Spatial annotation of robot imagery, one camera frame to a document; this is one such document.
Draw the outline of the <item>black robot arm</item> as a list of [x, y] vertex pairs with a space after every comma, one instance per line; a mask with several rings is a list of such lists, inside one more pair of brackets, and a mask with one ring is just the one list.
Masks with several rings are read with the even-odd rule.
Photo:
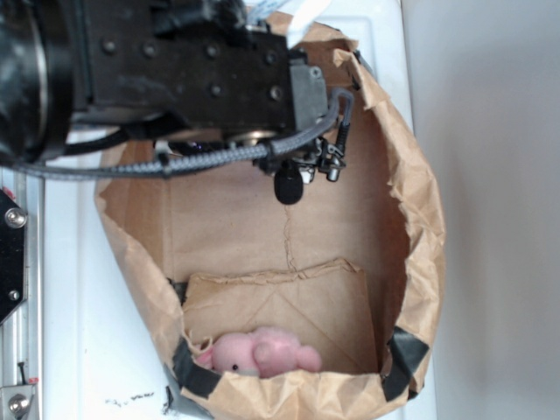
[[76, 125], [245, 137], [306, 130], [326, 111], [320, 70], [250, 24], [242, 1], [1, 4], [4, 161], [57, 158]]

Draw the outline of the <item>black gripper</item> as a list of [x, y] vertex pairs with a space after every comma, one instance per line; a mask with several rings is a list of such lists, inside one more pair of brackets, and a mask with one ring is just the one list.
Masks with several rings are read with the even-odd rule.
[[268, 24], [248, 24], [242, 1], [75, 1], [72, 13], [77, 123], [136, 138], [291, 134], [327, 112], [319, 68]]

